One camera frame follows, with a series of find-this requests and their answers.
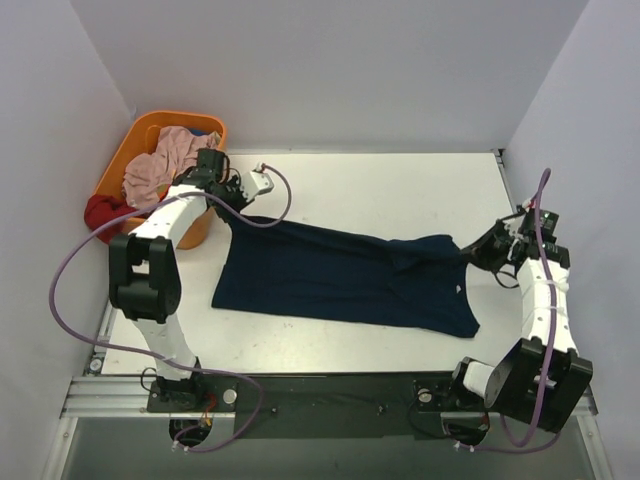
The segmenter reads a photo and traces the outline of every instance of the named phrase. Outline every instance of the gray wall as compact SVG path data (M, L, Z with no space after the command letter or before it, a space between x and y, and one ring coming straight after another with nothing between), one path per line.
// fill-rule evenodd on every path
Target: gray wall
M586 0L72 0L130 107L234 149L504 147Z
M54 324L49 281L87 233L85 202L129 118L68 2L1 10L0 478L34 479L88 355ZM93 244L63 278L62 312L87 333L106 300L105 268Z
M545 166L544 205L571 250L569 308L595 362L598 417L616 478L640 472L640 4L591 0L507 147L524 198Z

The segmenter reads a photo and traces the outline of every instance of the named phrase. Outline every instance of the laundry basket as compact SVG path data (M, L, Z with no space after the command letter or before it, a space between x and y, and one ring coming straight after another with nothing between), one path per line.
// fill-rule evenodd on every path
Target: laundry basket
M227 129L219 119L197 113L157 111L147 113L138 118L131 126L129 133L118 148L111 163L105 170L94 194L110 195L123 199L122 180L124 171L131 160L141 153L153 153L158 145L160 129L169 126L192 128L205 133L218 132L220 134L219 150L225 147ZM209 227L213 218L213 209L202 214L187 230L178 244L178 248L188 250L200 245L209 233ZM124 233L144 222L144 218L130 218L124 222Z

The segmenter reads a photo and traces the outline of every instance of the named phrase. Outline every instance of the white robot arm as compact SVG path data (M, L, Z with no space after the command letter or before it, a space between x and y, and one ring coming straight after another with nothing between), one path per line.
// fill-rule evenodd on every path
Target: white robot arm
M494 275L504 265L513 265L522 295L521 338L495 367L468 357L463 359L453 374L451 391L463 402L479 400L486 410L525 423L531 421L537 409L537 426L557 433L587 389L593 366L578 356L569 329L566 298L570 261L569 251L556 245L553 236L558 215L540 211L541 247L548 271L540 258L535 210L521 207L517 215L523 217L517 231L500 219L463 253L472 264ZM553 293L550 284L555 287ZM545 356L550 358L546 372ZM542 404L536 398L541 382Z
M261 166L241 177L221 183L224 153L203 149L198 165L169 188L167 197L187 192L214 193L240 211L253 200L273 190L273 182ZM128 235L118 235L109 244L109 296L144 336L149 348L180 365L198 366L187 345L177 316L181 295L174 247L193 222L215 207L204 196L180 198L156 211ZM219 212L222 218L227 212ZM142 271L142 264L148 271ZM156 361L157 381L168 395L183 399L194 390L193 374Z

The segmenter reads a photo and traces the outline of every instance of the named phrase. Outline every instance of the white tabletop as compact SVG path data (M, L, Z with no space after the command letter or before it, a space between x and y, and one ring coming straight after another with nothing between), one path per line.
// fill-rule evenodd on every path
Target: white tabletop
M293 189L289 220L385 239L448 233L459 247L476 240L511 207L495 157L482 154L236 155L240 171L264 162ZM285 189L259 197L243 213L278 216ZM215 218L199 247L177 253L182 280L178 316L203 367L252 373L452 370L465 356L497 363L520 337L519 291L467 269L467 295L480 323L473 339L413 328L282 317L211 308L231 232ZM113 343L147 348L118 312ZM152 359L109 350L103 374L139 373Z

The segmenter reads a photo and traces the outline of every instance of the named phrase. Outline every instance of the white panel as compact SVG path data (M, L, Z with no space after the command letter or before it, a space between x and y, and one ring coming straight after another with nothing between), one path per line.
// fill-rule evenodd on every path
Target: white panel
M571 251L571 331L593 387L615 477L638 478L640 4L592 0L507 148L514 192L546 166L543 207Z
M449 233L459 246L510 213L495 158L466 155L265 155L231 157L244 171L258 161L291 182L289 219L381 238L413 239ZM286 193L275 189L246 213L277 216ZM204 367L241 372L354 372L453 370L469 355L497 363L520 337L517 290L469 267L467 294L481 327L474 339L411 328L218 310L211 297L226 262L231 234L215 220L208 239L178 251L182 280L180 323ZM118 315L112 341L146 348L132 322ZM103 373L139 373L154 361L110 350Z
M569 270L557 262L549 262L549 271L556 291L555 308L551 306L551 290L540 259L527 259L518 270L518 284L522 293L522 338L534 337L549 345L551 312L556 312L556 332L553 348L560 352L570 349L579 353L569 329L567 293L569 292Z
M178 365L192 367L196 364L196 357L184 339L180 321L175 313L169 315L165 323L142 318L131 323L144 336L145 342L152 352L159 353L163 358L172 360ZM176 381L191 377L191 372L187 370L178 370L158 360L154 363L159 377Z
M130 107L230 147L506 146L586 0L73 0Z
M71 375L89 353L54 323L56 264L85 235L84 206L129 119L66 1L3 2L0 14L0 464L39 478ZM106 249L89 245L59 303L93 333L106 298Z

